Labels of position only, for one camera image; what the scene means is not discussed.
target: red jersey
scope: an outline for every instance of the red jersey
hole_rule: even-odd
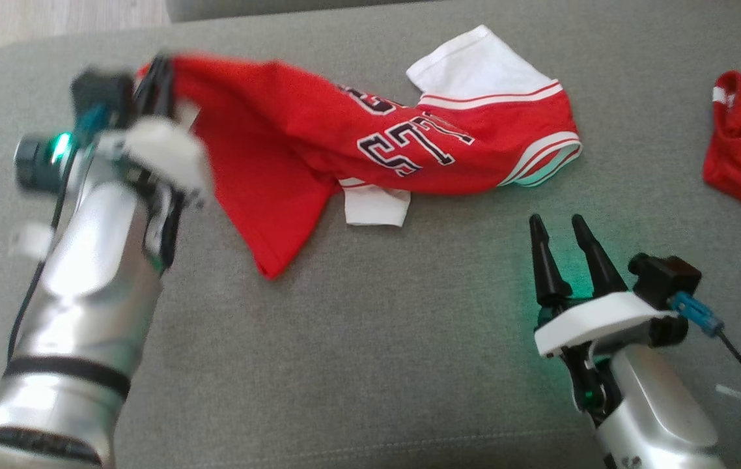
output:
[[[303,246],[344,190],[352,225],[401,226],[409,191],[535,186],[581,152],[561,84],[486,27],[407,71],[415,107],[282,62],[175,57],[175,94],[200,109],[216,197],[264,276]]]

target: jersey number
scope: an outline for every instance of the jersey number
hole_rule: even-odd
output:
[[[393,169],[400,177],[411,175],[421,168],[419,164],[395,152],[397,149],[408,146],[412,141],[420,143],[420,146],[429,152],[442,166],[454,163],[453,156],[442,151],[439,146],[425,135],[425,132],[429,130],[435,130],[441,134],[457,137],[457,139],[466,145],[472,145],[475,142],[475,139],[471,136],[443,128],[437,122],[425,117],[415,117],[414,119],[388,128],[385,131],[385,135],[377,132],[364,137],[364,139],[359,139],[356,142],[356,146],[358,146],[359,150],[365,156],[374,161],[374,163],[381,164],[385,168]]]

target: gray fabric surface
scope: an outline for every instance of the gray fabric surface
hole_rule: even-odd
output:
[[[165,0],[165,5],[171,21],[195,21],[417,1],[420,0]]]
[[[287,273],[262,279],[217,206],[185,215],[177,262],[117,431],[124,468],[600,467],[566,372],[535,353],[527,218],[541,213],[569,280],[584,281],[569,217],[615,264],[680,255],[741,350],[741,203],[701,181],[710,89],[741,70],[741,3],[456,0],[204,21],[0,51],[0,376],[34,264],[8,259],[50,203],[14,189],[19,136],[71,125],[88,63],[158,50],[280,57],[415,103],[404,71],[485,23],[570,93],[585,152],[543,186],[416,195],[403,229],[344,225],[335,197]],[[741,370],[699,332],[664,352],[741,461]]]

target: couch cushion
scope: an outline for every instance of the couch cushion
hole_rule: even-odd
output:
[[[230,18],[420,0],[165,0],[171,21]]]

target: robotic arm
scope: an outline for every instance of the robotic arm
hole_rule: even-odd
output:
[[[46,261],[1,381],[0,468],[115,467],[115,424],[180,212],[212,193],[201,144],[172,121],[164,59],[135,98],[130,75],[87,72],[72,90],[75,130],[24,137],[16,151],[23,189],[77,204],[54,249],[55,226],[18,234]]]
[[[535,344],[570,372],[576,409],[590,416],[608,469],[721,469],[718,434],[674,370],[653,347],[677,345],[688,320],[670,310],[694,294],[701,273],[680,258],[636,255],[628,291],[581,216],[576,241],[591,271],[592,298],[571,298],[539,216],[529,219],[535,293],[541,306]]]

